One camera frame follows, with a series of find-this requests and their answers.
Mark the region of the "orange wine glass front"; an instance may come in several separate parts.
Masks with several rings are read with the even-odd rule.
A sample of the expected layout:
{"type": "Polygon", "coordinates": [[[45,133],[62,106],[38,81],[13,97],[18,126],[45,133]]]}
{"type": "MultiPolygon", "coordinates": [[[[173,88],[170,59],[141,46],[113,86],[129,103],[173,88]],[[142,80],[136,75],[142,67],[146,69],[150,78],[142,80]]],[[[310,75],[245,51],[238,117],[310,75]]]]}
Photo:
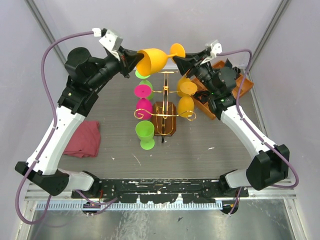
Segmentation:
{"type": "Polygon", "coordinates": [[[166,66],[167,61],[170,58],[184,58],[186,56],[185,49],[180,43],[174,43],[170,47],[169,54],[158,48],[141,49],[138,53],[143,54],[143,58],[136,65],[136,70],[143,77],[161,71],[166,66]]]}

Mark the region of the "orange wine glass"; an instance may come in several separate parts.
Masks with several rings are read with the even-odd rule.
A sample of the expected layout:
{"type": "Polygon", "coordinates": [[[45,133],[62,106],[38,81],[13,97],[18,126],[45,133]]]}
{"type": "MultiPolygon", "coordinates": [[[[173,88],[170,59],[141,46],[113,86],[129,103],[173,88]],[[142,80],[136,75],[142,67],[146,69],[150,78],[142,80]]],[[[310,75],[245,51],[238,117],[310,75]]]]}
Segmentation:
{"type": "Polygon", "coordinates": [[[177,95],[179,97],[192,96],[198,90],[197,85],[189,78],[182,77],[177,83],[177,95]]]}
{"type": "Polygon", "coordinates": [[[143,54],[143,58],[136,65],[136,70],[143,77],[161,71],[166,66],[167,61],[170,58],[184,58],[186,56],[185,49],[180,43],[174,43],[170,47],[169,54],[158,48],[141,49],[138,53],[143,54]]]}
{"type": "Polygon", "coordinates": [[[192,95],[180,97],[177,106],[177,114],[182,118],[188,118],[193,114],[194,107],[195,104],[192,95]]]}

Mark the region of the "green wine glass back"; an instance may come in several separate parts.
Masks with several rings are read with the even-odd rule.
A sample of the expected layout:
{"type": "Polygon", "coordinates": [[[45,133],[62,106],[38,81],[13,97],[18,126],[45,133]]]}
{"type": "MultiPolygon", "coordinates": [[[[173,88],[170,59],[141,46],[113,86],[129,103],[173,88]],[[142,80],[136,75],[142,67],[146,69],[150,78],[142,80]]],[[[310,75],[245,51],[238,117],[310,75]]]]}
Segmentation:
{"type": "MultiPolygon", "coordinates": [[[[141,79],[139,85],[147,85],[151,88],[151,90],[153,90],[153,85],[151,84],[151,82],[149,80],[147,80],[147,78],[149,78],[150,76],[142,76],[138,70],[135,71],[135,76],[139,79],[141,79]]],[[[152,100],[154,97],[154,92],[152,91],[150,93],[150,95],[148,97],[146,97],[148,100],[152,100]]]]}

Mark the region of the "green wine glass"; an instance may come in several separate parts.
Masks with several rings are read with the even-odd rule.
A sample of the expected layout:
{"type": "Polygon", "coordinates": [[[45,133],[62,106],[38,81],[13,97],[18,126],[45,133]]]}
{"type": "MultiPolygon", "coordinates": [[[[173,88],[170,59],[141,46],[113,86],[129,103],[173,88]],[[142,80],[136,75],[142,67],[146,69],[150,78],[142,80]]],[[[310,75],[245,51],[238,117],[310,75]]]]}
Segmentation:
{"type": "Polygon", "coordinates": [[[155,146],[155,127],[152,122],[142,120],[135,126],[135,132],[140,139],[140,146],[143,150],[151,150],[155,146]]]}
{"type": "MultiPolygon", "coordinates": [[[[135,71],[135,76],[139,79],[141,79],[139,85],[147,85],[151,88],[151,90],[153,90],[153,85],[151,84],[151,82],[149,80],[147,80],[147,78],[149,78],[150,76],[142,76],[138,70],[135,71]]],[[[152,100],[154,97],[154,92],[152,91],[150,93],[150,95],[148,97],[146,97],[148,100],[152,100]]]]}

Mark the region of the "pink wine glass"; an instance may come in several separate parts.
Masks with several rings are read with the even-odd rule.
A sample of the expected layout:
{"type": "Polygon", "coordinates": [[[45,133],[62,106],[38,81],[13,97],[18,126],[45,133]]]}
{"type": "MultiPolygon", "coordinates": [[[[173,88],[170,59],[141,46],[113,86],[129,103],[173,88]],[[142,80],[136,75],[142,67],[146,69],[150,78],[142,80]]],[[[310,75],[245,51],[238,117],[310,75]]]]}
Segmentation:
{"type": "Polygon", "coordinates": [[[153,105],[148,97],[151,95],[152,89],[146,84],[140,84],[135,87],[134,94],[139,98],[136,104],[134,116],[140,120],[149,120],[153,114],[153,105]]]}

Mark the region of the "gold wire glass rack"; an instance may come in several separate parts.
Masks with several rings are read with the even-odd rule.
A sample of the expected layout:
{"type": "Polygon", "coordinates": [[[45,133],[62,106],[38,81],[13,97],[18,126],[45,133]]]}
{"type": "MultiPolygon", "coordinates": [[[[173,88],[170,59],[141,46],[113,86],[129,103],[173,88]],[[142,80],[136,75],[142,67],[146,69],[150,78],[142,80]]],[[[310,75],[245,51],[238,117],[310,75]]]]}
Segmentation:
{"type": "MultiPolygon", "coordinates": [[[[176,132],[176,117],[180,117],[177,113],[177,106],[173,102],[170,102],[168,97],[171,93],[169,87],[169,75],[176,74],[176,71],[163,71],[164,83],[163,88],[160,91],[162,93],[162,101],[157,101],[152,105],[153,114],[151,116],[151,122],[154,125],[154,134],[161,136],[161,142],[165,142],[165,137],[171,137],[176,132]]],[[[188,121],[193,121],[197,117],[193,110],[191,116],[185,118],[188,121]]]]}

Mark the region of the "green wine glass front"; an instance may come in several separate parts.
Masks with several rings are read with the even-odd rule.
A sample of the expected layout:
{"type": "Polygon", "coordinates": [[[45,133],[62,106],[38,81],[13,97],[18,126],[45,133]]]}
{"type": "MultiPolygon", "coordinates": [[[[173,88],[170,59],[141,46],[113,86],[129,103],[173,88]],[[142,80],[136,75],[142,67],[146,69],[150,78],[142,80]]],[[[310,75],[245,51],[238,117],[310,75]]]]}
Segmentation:
{"type": "Polygon", "coordinates": [[[135,132],[140,139],[140,146],[143,150],[151,150],[155,146],[155,127],[152,122],[142,120],[135,126],[135,132]]]}

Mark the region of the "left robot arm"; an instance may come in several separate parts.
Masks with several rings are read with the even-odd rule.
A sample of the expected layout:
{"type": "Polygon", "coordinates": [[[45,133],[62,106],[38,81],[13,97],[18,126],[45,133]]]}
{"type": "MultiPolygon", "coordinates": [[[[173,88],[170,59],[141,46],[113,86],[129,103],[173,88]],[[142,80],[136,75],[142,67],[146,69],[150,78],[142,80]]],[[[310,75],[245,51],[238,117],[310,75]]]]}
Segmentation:
{"type": "Polygon", "coordinates": [[[63,170],[58,165],[71,137],[96,103],[98,93],[118,73],[129,78],[144,57],[142,53],[123,47],[106,54],[105,58],[93,57],[85,47],[69,52],[64,64],[68,79],[58,106],[53,110],[53,120],[34,153],[15,166],[24,180],[30,180],[51,196],[78,190],[88,198],[95,198],[102,188],[94,174],[63,170]]]}

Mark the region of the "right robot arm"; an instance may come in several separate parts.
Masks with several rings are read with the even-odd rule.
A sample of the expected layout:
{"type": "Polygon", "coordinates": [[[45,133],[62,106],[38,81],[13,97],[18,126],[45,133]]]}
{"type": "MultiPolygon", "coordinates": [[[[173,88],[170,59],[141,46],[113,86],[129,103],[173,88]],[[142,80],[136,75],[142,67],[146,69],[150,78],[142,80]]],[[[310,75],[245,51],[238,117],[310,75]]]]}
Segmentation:
{"type": "Polygon", "coordinates": [[[185,57],[175,56],[173,60],[182,76],[196,77],[204,85],[209,92],[207,103],[210,112],[233,131],[252,158],[248,168],[233,170],[219,177],[220,193],[231,197],[239,187],[252,187],[259,191],[274,186],[288,177],[289,149],[263,135],[242,112],[239,100],[232,93],[240,71],[230,61],[223,67],[214,68],[210,62],[204,62],[208,55],[209,50],[205,49],[199,53],[188,53],[185,57]]]}

